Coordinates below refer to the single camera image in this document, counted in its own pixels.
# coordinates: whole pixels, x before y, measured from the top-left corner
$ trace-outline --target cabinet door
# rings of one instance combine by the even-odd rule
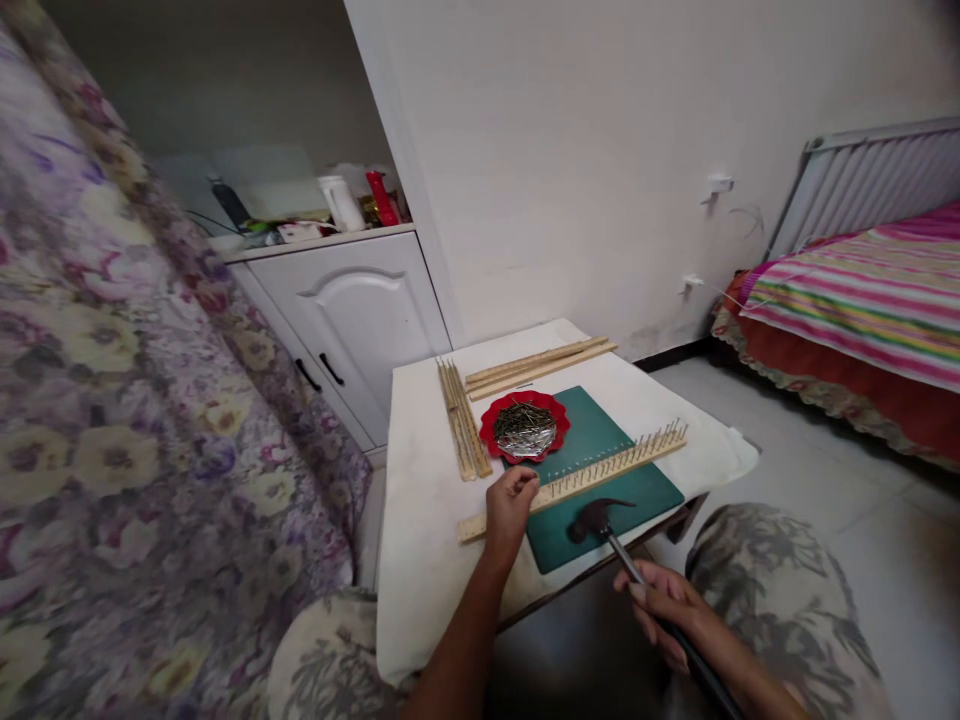
[[[247,293],[247,297],[257,306],[257,309],[259,309],[263,317],[266,318],[270,327],[273,328],[273,331],[277,334],[277,337],[280,338],[280,342],[284,344],[287,351],[293,356],[294,362],[301,367],[300,372],[306,375],[311,385],[319,388],[318,392],[323,393],[323,399],[327,401],[330,409],[340,418],[340,422],[343,423],[347,432],[353,436],[353,439],[357,441],[360,449],[364,452],[373,450],[373,448],[376,447],[373,439],[367,434],[367,431],[363,428],[363,425],[360,424],[360,421],[357,420],[353,411],[350,410],[343,398],[340,397],[340,394],[337,392],[337,386],[333,381],[330,378],[324,380],[324,373],[319,368],[320,361],[313,360],[311,353],[307,351],[303,343],[300,342],[300,338],[297,337],[297,334],[293,331],[293,328],[290,327],[290,323],[286,321],[286,318],[284,318],[277,309],[277,306],[273,300],[270,299],[270,296],[267,295],[263,286],[257,278],[253,276],[253,273],[250,272],[247,263],[236,263],[228,267],[234,279],[240,283],[240,287]]]
[[[417,236],[256,260],[250,269],[377,445],[393,369],[449,352]]]

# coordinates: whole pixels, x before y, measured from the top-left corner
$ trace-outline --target hammer head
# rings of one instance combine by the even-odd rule
[[[606,538],[611,533],[610,519],[607,517],[607,507],[610,505],[636,507],[635,503],[612,498],[599,498],[587,503],[577,513],[577,519],[573,525],[567,528],[567,537],[570,538],[570,541],[579,545],[587,539],[587,535],[590,533]]]

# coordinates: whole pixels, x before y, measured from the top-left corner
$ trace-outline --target red bottle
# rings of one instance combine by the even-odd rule
[[[393,211],[390,196],[387,195],[386,188],[383,187],[383,176],[376,170],[371,170],[367,173],[367,182],[370,184],[370,190],[373,191],[373,199],[377,203],[377,213],[380,215],[381,224],[384,227],[399,225],[400,219]]]

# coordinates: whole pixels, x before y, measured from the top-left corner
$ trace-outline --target white cloth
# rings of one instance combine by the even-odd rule
[[[568,320],[554,320],[446,357],[466,376],[587,337]],[[687,446],[656,463],[687,500],[736,480],[757,464],[757,450],[740,433],[612,353],[524,389],[555,394],[577,385],[630,437],[655,432],[678,417],[690,425]],[[472,403],[478,428],[490,403],[505,394]],[[489,478],[460,480],[434,360],[394,370],[377,613],[377,668],[388,683],[395,685],[426,665],[453,616],[483,549],[482,541],[459,545],[456,524],[484,510],[484,493],[503,472],[499,460],[491,464]],[[620,539],[633,540],[672,512]],[[501,619],[560,590],[610,552],[604,546],[541,575],[524,539],[507,581]]]

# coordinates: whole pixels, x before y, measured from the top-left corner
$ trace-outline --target white radiator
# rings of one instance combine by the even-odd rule
[[[960,199],[960,118],[824,135],[803,152],[768,258]]]

